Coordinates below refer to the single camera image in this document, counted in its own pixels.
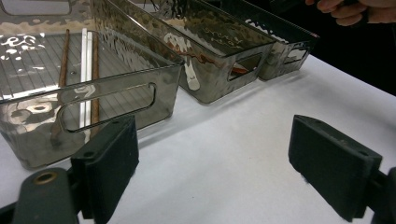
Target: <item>wooden dowel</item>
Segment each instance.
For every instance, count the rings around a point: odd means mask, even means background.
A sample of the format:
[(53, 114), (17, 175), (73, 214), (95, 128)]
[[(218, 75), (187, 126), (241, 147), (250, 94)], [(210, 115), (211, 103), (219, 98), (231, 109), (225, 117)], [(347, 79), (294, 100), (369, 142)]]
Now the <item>wooden dowel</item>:
[[(92, 80), (96, 80), (99, 79), (99, 37), (96, 32), (93, 32), (92, 57), (93, 57)], [(91, 121), (92, 124), (99, 122), (99, 99), (92, 100)]]
[[(59, 74), (59, 82), (58, 82), (58, 86), (60, 88), (66, 86), (67, 55), (69, 52), (69, 36), (70, 36), (70, 31), (67, 29), (65, 37), (64, 37), (64, 52), (62, 54), (61, 73)], [(61, 105), (62, 101), (60, 99), (59, 94), (60, 93), (58, 92), (58, 105)], [(60, 147), (62, 144), (58, 139), (61, 131), (62, 131), (62, 128), (59, 124), (59, 121), (55, 120), (55, 122), (51, 126), (51, 136), (50, 136), (50, 141), (52, 143), (52, 146), (55, 148)]]
[(66, 75), (67, 75), (67, 54), (69, 51), (69, 36), (70, 36), (70, 31), (67, 29), (66, 30), (66, 35), (64, 38), (64, 52), (62, 55), (62, 64), (61, 64), (61, 73), (59, 75), (59, 87), (64, 87), (66, 86)]

